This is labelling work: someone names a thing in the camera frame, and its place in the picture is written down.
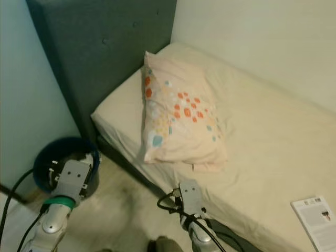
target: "mattress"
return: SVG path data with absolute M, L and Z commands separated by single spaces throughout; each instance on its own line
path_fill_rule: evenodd
M 100 134 L 166 193 L 196 179 L 209 216 L 259 249 L 313 252 L 290 202 L 323 195 L 336 212 L 336 116 L 185 45 L 160 54 L 202 66 L 222 98 L 229 160 L 221 172 L 143 162 L 142 69 L 92 114 Z

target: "bed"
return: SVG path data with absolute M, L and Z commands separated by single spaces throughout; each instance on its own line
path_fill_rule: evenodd
M 224 230 L 225 224 L 255 245 L 238 237 L 246 251 L 314 251 L 290 202 L 323 195 L 336 209 L 335 115 L 189 46 L 170 44 L 176 1 L 27 3 L 83 137 L 158 194 L 196 179 L 214 226 Z M 226 101 L 219 112 L 229 161 L 220 173 L 143 163 L 145 50 L 209 70 L 212 88 Z

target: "white wall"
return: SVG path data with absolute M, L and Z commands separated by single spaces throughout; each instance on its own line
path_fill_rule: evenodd
M 11 188 L 50 141 L 79 135 L 24 0 L 1 0 L 1 183 Z M 27 195 L 32 178 L 19 187 Z
M 178 0 L 173 41 L 336 112 L 335 0 Z

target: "tiled floor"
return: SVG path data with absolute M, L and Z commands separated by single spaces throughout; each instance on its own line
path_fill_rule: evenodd
M 192 251 L 179 217 L 157 208 L 157 198 L 147 188 L 107 157 L 103 156 L 99 169 L 99 188 L 73 210 L 58 252 L 95 252 L 103 248 L 145 252 L 148 241 L 160 235 L 177 241 L 184 252 Z M 2 252 L 16 251 L 45 198 L 40 194 L 27 206 L 13 206 L 6 221 Z M 227 252 L 235 251 L 227 245 L 224 247 Z

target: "bed frame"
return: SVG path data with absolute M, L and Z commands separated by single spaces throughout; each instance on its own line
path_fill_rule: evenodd
M 170 43 L 177 0 L 27 0 L 37 34 L 83 138 L 146 185 L 147 180 L 107 143 L 91 120 L 95 108 L 143 65 L 144 52 Z M 259 251 L 213 220 L 215 231 L 230 234 L 245 251 Z M 235 242 L 225 242 L 237 248 Z

